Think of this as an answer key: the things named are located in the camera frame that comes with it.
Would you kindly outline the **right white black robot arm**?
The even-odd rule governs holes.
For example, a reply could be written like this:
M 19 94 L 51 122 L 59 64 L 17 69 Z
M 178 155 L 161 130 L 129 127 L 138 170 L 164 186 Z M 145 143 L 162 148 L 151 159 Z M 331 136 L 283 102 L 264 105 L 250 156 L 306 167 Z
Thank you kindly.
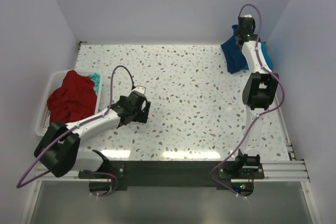
M 246 106 L 246 132 L 244 141 L 229 170 L 233 178 L 263 178 L 260 162 L 260 140 L 264 125 L 261 114 L 272 105 L 278 82 L 262 53 L 261 42 L 255 34 L 252 15 L 238 18 L 236 44 L 246 59 L 250 76 L 243 89 L 242 101 Z

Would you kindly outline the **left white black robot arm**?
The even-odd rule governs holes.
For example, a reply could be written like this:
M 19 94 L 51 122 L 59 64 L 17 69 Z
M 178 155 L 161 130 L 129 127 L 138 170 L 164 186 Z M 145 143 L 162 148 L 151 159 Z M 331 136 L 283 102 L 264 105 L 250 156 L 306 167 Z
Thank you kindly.
M 52 123 L 37 145 L 34 157 L 55 177 L 78 169 L 90 170 L 97 178 L 103 178 L 108 174 L 109 165 L 103 162 L 101 154 L 80 151 L 81 144 L 131 122 L 146 123 L 150 105 L 145 87 L 138 86 L 98 114 L 67 124 Z

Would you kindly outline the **dark blue t shirt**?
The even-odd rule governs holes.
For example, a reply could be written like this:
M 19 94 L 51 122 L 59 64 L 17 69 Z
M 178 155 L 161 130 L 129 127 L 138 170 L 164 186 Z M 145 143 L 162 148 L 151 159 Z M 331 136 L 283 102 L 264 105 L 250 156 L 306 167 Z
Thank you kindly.
M 233 35 L 226 42 L 221 44 L 221 49 L 224 53 L 227 71 L 231 74 L 241 70 L 248 70 L 247 61 L 244 55 L 236 45 L 235 36 L 237 34 L 238 25 L 232 25 Z

